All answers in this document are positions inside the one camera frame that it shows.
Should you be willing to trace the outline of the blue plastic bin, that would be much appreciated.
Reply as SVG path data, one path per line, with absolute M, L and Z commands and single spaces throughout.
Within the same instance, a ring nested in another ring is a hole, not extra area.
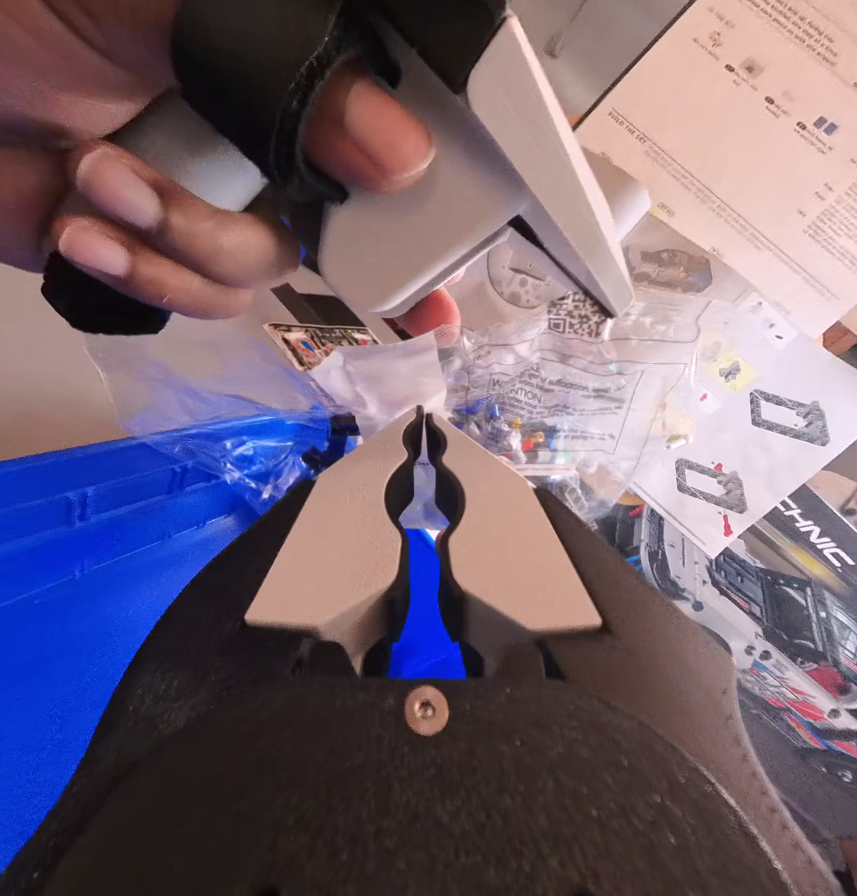
M 463 790 L 402 681 L 244 617 L 326 476 L 33 539 L 0 584 L 0 894 L 453 894 Z

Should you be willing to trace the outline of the printed instruction sheet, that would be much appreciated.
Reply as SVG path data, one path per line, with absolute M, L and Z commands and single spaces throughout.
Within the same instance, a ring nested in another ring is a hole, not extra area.
M 577 135 L 798 330 L 857 306 L 857 1 L 693 2 Z

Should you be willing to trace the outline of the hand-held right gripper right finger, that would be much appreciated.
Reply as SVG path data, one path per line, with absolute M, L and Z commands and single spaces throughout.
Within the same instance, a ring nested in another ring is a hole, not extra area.
M 494 674 L 512 650 L 598 632 L 602 617 L 535 489 L 511 466 L 428 413 L 445 629 L 469 674 Z

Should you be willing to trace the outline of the lego set box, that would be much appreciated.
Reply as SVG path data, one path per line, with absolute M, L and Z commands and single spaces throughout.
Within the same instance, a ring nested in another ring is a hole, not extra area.
M 798 488 L 714 557 L 647 504 L 598 531 L 730 658 L 774 782 L 857 801 L 857 503 Z

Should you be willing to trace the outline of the holographic sticker sheet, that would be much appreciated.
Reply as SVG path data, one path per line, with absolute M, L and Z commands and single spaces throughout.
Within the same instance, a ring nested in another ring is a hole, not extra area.
M 267 322 L 263 329 L 285 360 L 300 372 L 309 372 L 339 348 L 379 345 L 364 326 L 325 326 Z

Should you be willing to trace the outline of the large clear plastic bag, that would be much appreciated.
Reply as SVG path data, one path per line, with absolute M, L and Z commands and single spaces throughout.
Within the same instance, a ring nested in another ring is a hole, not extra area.
M 215 474 L 256 510 L 313 479 L 403 413 L 446 420 L 595 521 L 629 486 L 677 374 L 622 379 L 537 351 L 520 320 L 442 326 L 345 347 L 294 369 L 263 327 L 175 317 L 154 335 L 89 335 L 123 430 Z

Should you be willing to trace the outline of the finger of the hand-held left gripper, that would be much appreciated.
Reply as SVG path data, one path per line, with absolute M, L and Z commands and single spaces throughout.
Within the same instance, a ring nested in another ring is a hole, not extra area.
M 323 208 L 318 271 L 357 314 L 411 309 L 511 233 L 527 193 L 463 100 L 411 49 L 395 49 L 395 96 L 428 127 L 435 155 L 400 193 L 350 191 Z
M 585 153 L 518 18 L 507 13 L 471 70 L 471 112 L 527 190 L 518 215 L 548 256 L 613 316 L 635 300 L 623 242 L 646 217 L 644 185 Z

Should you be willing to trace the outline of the person's left hand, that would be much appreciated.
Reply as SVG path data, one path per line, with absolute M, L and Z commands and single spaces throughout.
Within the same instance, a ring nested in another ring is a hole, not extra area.
M 0 264 L 37 274 L 59 253 L 157 316 L 220 320 L 294 273 L 300 248 L 279 187 L 223 210 L 109 146 L 176 89 L 180 3 L 0 2 Z M 429 129 L 357 58 L 305 122 L 305 172 L 344 189 L 398 193 L 435 155 Z

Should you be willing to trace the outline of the lego instruction booklet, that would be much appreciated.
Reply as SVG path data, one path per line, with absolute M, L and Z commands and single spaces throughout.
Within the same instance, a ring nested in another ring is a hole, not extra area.
M 678 375 L 631 489 L 714 555 L 857 442 L 857 370 L 658 218 L 623 248 L 636 301 L 619 317 L 516 233 L 488 254 L 490 289 L 527 313 L 537 351 L 622 379 Z

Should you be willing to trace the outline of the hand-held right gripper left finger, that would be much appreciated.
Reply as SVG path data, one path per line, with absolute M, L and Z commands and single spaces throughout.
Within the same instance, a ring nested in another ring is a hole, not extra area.
M 410 605 L 409 543 L 425 412 L 415 407 L 322 472 L 244 616 L 337 644 L 358 674 L 382 666 Z

